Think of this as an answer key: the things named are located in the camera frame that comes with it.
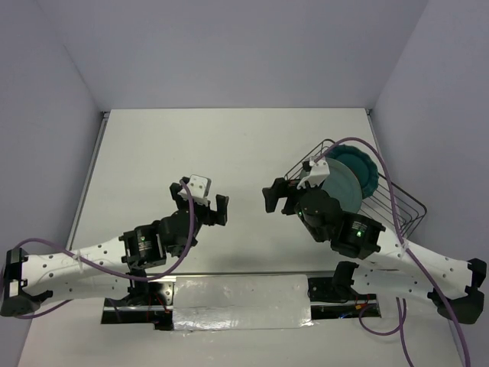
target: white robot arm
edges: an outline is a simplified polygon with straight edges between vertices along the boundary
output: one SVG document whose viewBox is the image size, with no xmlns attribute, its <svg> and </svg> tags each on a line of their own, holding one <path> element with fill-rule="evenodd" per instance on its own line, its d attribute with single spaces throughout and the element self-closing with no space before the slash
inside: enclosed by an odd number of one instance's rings
<svg viewBox="0 0 489 367">
<path fill-rule="evenodd" d="M 272 213 L 280 198 L 287 198 L 282 214 L 297 216 L 317 242 L 330 241 L 331 249 L 346 257 L 338 264 L 332 284 L 346 299 L 351 294 L 392 294 L 433 304 L 449 318 L 445 305 L 422 270 L 406 253 L 420 260 L 449 299 L 460 323 L 475 323 L 484 308 L 479 287 L 486 263 L 445 257 L 415 243 L 400 243 L 396 233 L 381 223 L 356 213 L 344 212 L 337 199 L 321 188 L 329 174 L 324 158 L 311 158 L 309 173 L 297 180 L 277 178 L 264 188 L 265 209 Z"/>
<path fill-rule="evenodd" d="M 225 226 L 229 198 L 216 195 L 217 210 L 207 200 L 211 180 L 192 175 L 184 177 L 195 206 L 191 246 L 202 225 Z M 133 281 L 106 274 L 117 271 L 134 277 L 146 277 L 145 269 L 165 265 L 167 253 L 180 257 L 189 236 L 189 201 L 178 183 L 170 186 L 177 211 L 171 216 L 136 227 L 123 235 L 98 245 L 81 248 L 73 257 L 65 253 L 29 255 L 22 248 L 7 253 L 3 274 L 3 302 L 0 314 L 16 317 L 32 313 L 41 304 L 59 300 L 108 297 L 137 300 L 149 293 L 147 282 Z M 99 268 L 82 261 L 88 260 Z"/>
</svg>

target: white wall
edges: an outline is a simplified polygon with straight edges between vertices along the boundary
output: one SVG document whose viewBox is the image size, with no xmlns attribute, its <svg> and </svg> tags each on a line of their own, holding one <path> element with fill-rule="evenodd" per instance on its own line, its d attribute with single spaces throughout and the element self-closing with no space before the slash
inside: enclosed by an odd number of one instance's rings
<svg viewBox="0 0 489 367">
<path fill-rule="evenodd" d="M 38 0 L 103 109 L 372 107 L 427 0 Z"/>
<path fill-rule="evenodd" d="M 39 6 L 0 3 L 2 265 L 5 252 L 26 237 L 66 241 L 100 115 Z M 28 325 L 0 317 L 2 366 L 17 365 Z"/>
<path fill-rule="evenodd" d="M 488 40 L 487 0 L 430 0 L 374 108 L 395 178 L 429 208 L 416 239 L 447 256 L 485 261 Z M 473 366 L 487 365 L 488 327 L 487 311 L 464 327 Z"/>
</svg>

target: wire basket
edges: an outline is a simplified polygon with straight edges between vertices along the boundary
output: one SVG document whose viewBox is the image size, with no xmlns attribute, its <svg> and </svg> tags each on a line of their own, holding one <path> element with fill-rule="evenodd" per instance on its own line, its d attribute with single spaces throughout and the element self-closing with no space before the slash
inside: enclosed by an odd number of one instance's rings
<svg viewBox="0 0 489 367">
<path fill-rule="evenodd" d="M 309 153 L 297 162 L 283 177 L 286 180 L 295 180 L 299 178 L 300 172 L 303 169 L 303 161 L 312 156 L 320 155 L 325 149 L 330 147 L 335 142 L 331 139 L 325 139 L 315 146 Z M 404 237 L 408 238 L 413 234 L 414 230 L 421 223 L 427 213 L 426 206 L 412 195 L 408 194 L 401 187 L 392 183 L 394 188 L 394 196 L 396 199 L 396 211 L 399 214 L 400 228 Z M 389 189 L 387 180 L 383 174 L 379 173 L 379 186 L 374 195 L 363 199 L 360 214 L 368 216 L 384 225 L 389 224 L 394 226 L 392 219 L 392 209 L 390 203 Z"/>
</svg>

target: white table surface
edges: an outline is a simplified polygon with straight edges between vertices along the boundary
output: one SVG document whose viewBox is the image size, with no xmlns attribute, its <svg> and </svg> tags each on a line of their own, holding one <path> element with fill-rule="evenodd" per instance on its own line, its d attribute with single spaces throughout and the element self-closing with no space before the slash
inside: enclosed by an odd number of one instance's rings
<svg viewBox="0 0 489 367">
<path fill-rule="evenodd" d="M 170 184 L 199 174 L 212 179 L 212 202 L 217 193 L 230 197 L 228 224 L 204 226 L 175 274 L 334 270 L 341 257 L 280 214 L 284 200 L 266 214 L 261 189 L 324 138 L 348 136 L 375 145 L 364 109 L 112 111 L 73 248 L 169 216 Z"/>
<path fill-rule="evenodd" d="M 324 138 L 374 144 L 363 109 L 191 109 L 113 111 L 102 140 L 73 248 L 94 245 L 173 212 L 169 185 L 212 178 L 229 195 L 226 227 L 202 228 L 180 272 L 324 271 L 340 258 L 314 242 L 300 221 L 264 212 L 271 185 Z M 393 298 L 383 318 L 397 325 Z M 406 341 L 416 366 L 460 367 L 448 322 L 408 302 Z M 77 300 L 33 321 L 20 367 L 74 365 L 352 366 L 407 365 L 399 336 L 380 338 L 358 320 L 322 320 L 296 330 L 158 332 L 151 325 L 100 325 L 102 299 Z"/>
</svg>

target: cable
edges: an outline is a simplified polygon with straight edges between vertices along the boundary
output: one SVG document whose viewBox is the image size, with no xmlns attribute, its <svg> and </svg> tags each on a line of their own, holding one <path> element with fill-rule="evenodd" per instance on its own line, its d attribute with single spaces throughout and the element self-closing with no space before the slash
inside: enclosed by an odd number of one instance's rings
<svg viewBox="0 0 489 367">
<path fill-rule="evenodd" d="M 193 232 L 194 232 L 194 229 L 195 229 L 195 217 L 194 217 L 194 208 L 193 208 L 192 193 L 190 192 L 190 189 L 185 184 L 185 182 L 183 182 L 182 180 L 180 181 L 180 185 L 186 191 L 187 197 L 189 198 L 189 217 L 190 217 L 189 235 L 188 235 L 188 237 L 186 239 L 185 248 L 183 249 L 182 254 L 175 261 L 175 264 L 173 264 L 172 266 L 170 266 L 166 271 L 164 271 L 163 273 L 156 274 L 153 277 L 147 277 L 147 278 L 146 277 L 136 277 L 134 275 L 127 275 L 127 274 L 124 274 L 124 273 L 120 273 L 118 271 L 113 271 L 111 269 L 103 268 L 102 266 L 96 264 L 95 262 L 91 262 L 90 260 L 87 260 L 84 257 L 80 257 L 79 260 L 83 264 L 87 264 L 88 266 L 90 266 L 92 268 L 95 268 L 97 270 L 100 270 L 103 273 L 114 275 L 114 276 L 119 277 L 119 278 L 128 279 L 130 281 L 149 282 L 149 281 L 154 281 L 154 280 L 160 279 L 162 277 L 165 277 L 168 274 L 171 274 L 182 263 L 183 259 L 189 253 L 190 247 L 192 247 Z M 56 249 L 58 252 L 62 252 L 63 254 L 65 254 L 67 256 L 70 256 L 71 258 L 73 256 L 75 256 L 75 254 L 73 252 L 68 251 L 64 247 L 59 246 L 59 245 L 57 245 L 57 244 L 55 244 L 55 243 L 53 243 L 51 241 L 47 241 L 46 239 L 38 239 L 38 238 L 25 239 L 24 241 L 19 242 L 14 248 L 20 248 L 23 245 L 25 245 L 27 243 L 30 243 L 30 242 L 37 242 L 37 243 L 41 243 L 43 245 L 49 246 L 51 248 Z M 56 305 L 56 306 L 54 306 L 54 307 L 52 307 L 49 310 L 46 310 L 44 312 L 41 312 L 41 313 L 38 313 L 38 314 L 35 314 L 35 315 L 19 316 L 18 318 L 19 319 L 26 319 L 26 320 L 28 320 L 28 319 L 36 319 L 36 318 L 38 318 L 40 316 L 46 315 L 46 314 L 48 314 L 50 312 L 53 312 L 53 311 L 57 310 L 58 308 L 60 308 L 61 306 L 67 304 L 70 301 L 71 300 L 65 300 L 64 302 L 61 302 L 60 304 L 58 304 L 58 305 Z"/>
<path fill-rule="evenodd" d="M 389 196 L 390 196 L 390 205 L 392 207 L 392 217 L 393 217 L 393 222 L 394 222 L 394 228 L 396 230 L 397 238 L 399 239 L 401 245 L 404 243 L 403 239 L 403 234 L 400 229 L 400 224 L 399 224 L 399 214 L 396 211 L 396 200 L 394 197 L 394 191 L 393 191 L 393 185 L 392 185 L 392 180 L 390 179 L 389 171 L 387 169 L 387 165 L 384 162 L 384 159 L 381 157 L 381 155 L 377 152 L 377 150 L 370 145 L 367 141 L 360 139 L 360 138 L 355 138 L 355 137 L 350 137 L 350 138 L 343 138 L 338 140 L 336 143 L 331 145 L 329 148 L 327 148 L 323 153 L 321 153 L 314 161 L 317 162 L 321 158 L 325 157 L 333 148 L 336 148 L 340 144 L 346 142 L 346 141 L 358 141 L 362 143 L 363 145 L 367 146 L 377 157 L 379 162 L 381 163 L 382 169 L 384 170 L 384 174 L 386 177 L 387 185 L 389 187 Z M 429 282 L 432 284 L 432 286 L 435 288 L 436 292 L 440 296 L 443 304 L 445 305 L 446 310 L 449 312 L 450 318 L 452 319 L 453 323 L 455 324 L 455 329 L 457 330 L 458 338 L 460 339 L 461 347 L 464 351 L 464 357 L 465 357 L 465 367 L 471 367 L 471 358 L 470 354 L 468 351 L 468 345 L 467 345 L 467 340 L 465 340 L 464 332 L 461 329 L 460 323 L 457 320 L 457 317 L 455 315 L 455 311 L 453 310 L 452 306 L 449 303 L 449 300 L 447 300 L 446 296 L 443 294 L 441 288 L 438 286 L 436 283 L 435 279 L 431 276 L 431 274 L 428 272 L 428 270 L 423 266 L 421 261 L 413 254 L 413 252 L 407 248 L 406 253 L 412 258 L 412 260 L 418 265 L 419 269 L 423 272 L 423 274 L 428 278 Z M 401 342 L 403 342 L 403 325 L 400 324 L 400 332 L 401 332 Z M 403 350 L 406 355 L 406 359 L 408 363 L 411 363 L 409 356 L 407 355 L 407 349 L 404 348 L 405 345 L 403 345 Z"/>
<path fill-rule="evenodd" d="M 18 319 L 22 319 L 22 320 L 32 320 L 32 319 L 37 319 L 38 317 L 41 317 L 41 316 L 44 316 L 44 315 L 47 315 L 48 313 L 51 313 L 55 310 L 57 310 L 58 308 L 60 308 L 61 306 L 64 306 L 65 304 L 67 304 L 68 302 L 71 302 L 72 300 L 64 300 L 63 302 L 57 304 L 56 306 L 54 307 L 51 307 L 49 310 L 45 310 L 41 313 L 36 313 L 35 315 L 24 315 L 24 316 L 16 316 Z"/>
<path fill-rule="evenodd" d="M 154 295 L 156 296 L 158 302 L 160 302 L 161 306 L 163 306 L 165 313 L 169 313 L 170 311 L 167 309 L 167 305 L 158 297 L 158 293 L 154 292 Z"/>
<path fill-rule="evenodd" d="M 403 352 L 404 352 L 404 356 L 406 357 L 407 364 L 410 365 L 410 367 L 414 367 L 410 354 L 407 352 L 406 339 L 404 337 L 404 321 L 406 320 L 406 312 L 407 312 L 406 300 L 403 299 L 404 315 L 400 310 L 400 301 L 398 297 L 396 297 L 396 302 L 397 302 L 397 312 L 399 314 L 400 345 L 403 347 Z"/>
<path fill-rule="evenodd" d="M 115 305 L 115 301 L 111 298 L 107 298 L 108 302 L 110 303 L 110 305 L 114 308 L 114 311 L 115 311 L 115 317 L 117 317 L 117 321 L 119 323 L 122 323 L 122 317 L 121 317 L 121 313 L 119 312 L 119 309 L 117 308 L 117 306 Z"/>
<path fill-rule="evenodd" d="M 364 324 L 362 317 L 364 316 L 365 311 L 368 310 L 369 308 L 374 307 L 374 306 L 375 305 L 371 304 L 371 305 L 362 307 L 362 309 L 360 310 L 360 313 L 358 314 L 358 321 L 360 321 L 361 327 L 366 329 L 369 333 L 372 333 L 372 334 L 377 335 L 377 336 L 389 336 L 389 335 L 393 335 L 393 334 L 397 333 L 398 331 L 400 331 L 401 326 L 404 325 L 404 322 L 406 321 L 406 315 L 407 315 L 406 300 L 403 299 L 403 310 L 401 313 L 401 318 L 399 319 L 399 321 L 400 321 L 399 325 L 394 330 L 387 331 L 385 333 L 381 333 L 380 331 L 372 330 L 367 325 Z"/>
</svg>

